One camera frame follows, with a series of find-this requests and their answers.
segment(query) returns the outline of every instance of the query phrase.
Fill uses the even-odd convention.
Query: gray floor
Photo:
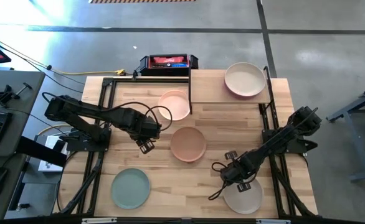
[[[162,27],[259,29],[255,0],[197,0],[192,3],[87,4],[86,0],[21,1],[0,7],[0,23],[77,27]],[[269,29],[365,30],[365,0],[263,0]],[[200,68],[227,68],[235,62],[267,65],[262,34],[26,32],[0,26],[0,40],[17,50],[70,72],[132,71],[144,55],[185,52],[199,58]],[[278,77],[288,78],[296,108],[319,107],[322,118],[353,101],[365,90],[365,35],[270,35]],[[8,67],[33,70],[12,57]],[[62,77],[76,90],[83,86]],[[81,82],[85,77],[72,77]],[[80,94],[45,79],[42,91]],[[44,119],[47,103],[38,98],[32,114]],[[365,133],[365,122],[357,122]],[[46,125],[30,118],[24,135],[33,138]],[[348,175],[361,171],[344,121],[323,121],[310,139],[319,147],[308,155],[310,176],[320,215],[365,222],[365,180],[351,183]],[[29,186],[22,199],[30,211],[7,217],[48,214],[51,185]],[[38,204],[32,198],[40,198]]]

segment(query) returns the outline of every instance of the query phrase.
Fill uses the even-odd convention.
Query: desk
[[[208,70],[198,70],[192,75],[205,75]],[[103,77],[87,77],[82,101],[97,104]],[[280,126],[284,126],[294,112],[287,79],[272,79]],[[155,106],[159,97],[168,90],[187,91],[187,84],[175,83],[118,83],[114,106],[129,101],[140,101]],[[277,209],[268,159],[262,164],[257,180],[264,189],[260,209],[250,215],[233,212],[222,197],[208,201],[207,197],[220,189],[222,181],[218,173],[211,171],[216,161],[225,163],[224,154],[236,150],[238,154],[259,147],[262,143],[263,124],[256,103],[193,103],[193,114],[161,133],[155,149],[144,155],[124,132],[112,130],[110,148],[105,154],[98,190],[95,216],[113,217],[197,217],[197,218],[276,218]],[[129,105],[145,112],[140,105]],[[159,112],[159,122],[167,125]],[[173,132],[184,126],[195,126],[207,139],[207,151],[196,162],[177,160],[169,150]],[[307,166],[298,155],[287,154],[290,182],[301,200],[314,213],[315,200]],[[66,203],[75,195],[83,179],[87,153],[79,152],[68,163],[60,185],[60,203]],[[110,197],[110,186],[116,174],[128,167],[145,171],[151,182],[151,193],[143,206],[134,210],[117,207]],[[86,209],[90,201],[90,189],[86,197]],[[287,211],[286,195],[282,192]]]
[[[0,91],[3,91],[6,84],[8,84],[12,87],[14,92],[16,92],[23,87],[24,82],[28,83],[33,88],[33,90],[25,90],[21,93],[21,98],[19,100],[9,101],[8,106],[10,108],[30,113],[43,79],[44,74],[42,72],[0,70]],[[28,115],[17,111],[10,112],[13,114],[12,120],[0,143],[0,166],[2,166],[8,155],[16,150],[19,138],[22,135],[23,129],[29,117]],[[9,169],[9,172],[4,183],[4,188],[0,194],[0,219],[3,219],[6,214],[9,201],[11,200],[11,197],[14,193],[15,186],[19,180],[19,176],[25,161],[26,156],[18,154],[15,155],[6,165],[6,167]]]

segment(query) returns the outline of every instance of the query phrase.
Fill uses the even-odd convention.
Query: gray table
[[[20,100],[11,100],[8,103],[8,106],[10,108],[30,113],[43,80],[44,74],[42,72],[0,70],[0,91],[5,88],[6,84],[10,85],[14,91],[18,91],[23,87],[24,82],[28,83],[31,87],[33,87],[33,90],[25,90],[20,95]],[[24,113],[17,111],[10,112],[13,114],[13,117],[0,143],[0,166],[2,166],[7,157],[16,150],[19,138],[22,135],[28,119],[28,115]],[[18,183],[25,161],[26,156],[18,154],[15,155],[6,165],[9,172],[4,184],[4,189],[0,194],[0,219],[3,219],[5,216],[9,201],[14,193],[15,186]]]

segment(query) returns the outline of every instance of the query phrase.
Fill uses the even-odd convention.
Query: wooden tabletop
[[[82,101],[97,104],[103,77],[87,77]],[[287,79],[272,79],[273,92],[280,126],[286,125],[294,112]],[[169,83],[118,83],[114,106],[130,101],[140,101],[156,106],[159,97],[169,90],[187,90],[187,84]],[[140,105],[130,105],[146,112]],[[256,103],[193,103],[193,114],[161,133],[155,142],[156,148],[144,155],[129,136],[112,129],[112,139],[102,168],[98,190],[96,216],[113,217],[198,217],[198,218],[276,218],[277,210],[268,159],[262,164],[257,180],[263,187],[264,198],[260,209],[250,215],[232,211],[223,197],[209,201],[208,196],[218,191],[222,181],[211,171],[216,161],[227,163],[224,154],[236,150],[238,154],[259,147],[262,143],[263,125]],[[155,111],[164,126],[169,122]],[[192,126],[200,130],[207,140],[207,151],[196,162],[177,160],[169,150],[173,133],[181,127]],[[60,204],[66,206],[80,188],[87,153],[77,153],[67,164],[60,185]],[[293,189],[305,205],[317,213],[310,176],[303,158],[287,154],[288,172]],[[139,208],[125,210],[117,207],[110,197],[110,186],[121,170],[136,167],[147,173],[151,192],[147,201]],[[88,190],[86,207],[90,201]],[[282,192],[284,208],[288,211],[286,195]]]

